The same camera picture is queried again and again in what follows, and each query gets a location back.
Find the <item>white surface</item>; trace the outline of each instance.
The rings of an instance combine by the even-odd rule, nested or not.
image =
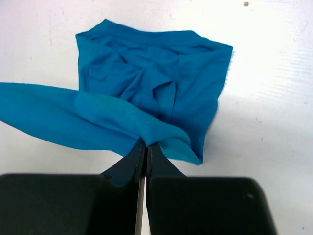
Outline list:
[[[148,31],[192,29],[234,46],[201,166],[249,176],[281,235],[313,234],[311,0],[0,0],[0,81],[77,89],[74,35],[104,18]],[[120,157],[56,146],[0,123],[0,173],[99,173]]]

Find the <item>blue garment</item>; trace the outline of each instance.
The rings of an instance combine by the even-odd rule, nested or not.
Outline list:
[[[231,46],[108,20],[76,38],[79,91],[0,83],[1,121],[72,148],[125,156],[141,137],[168,158],[203,162]]]

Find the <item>teal cloth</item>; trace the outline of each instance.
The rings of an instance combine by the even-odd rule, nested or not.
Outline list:
[[[168,158],[203,162],[231,46],[108,20],[76,38],[79,90],[0,83],[1,121],[67,147],[125,156],[142,138]]]

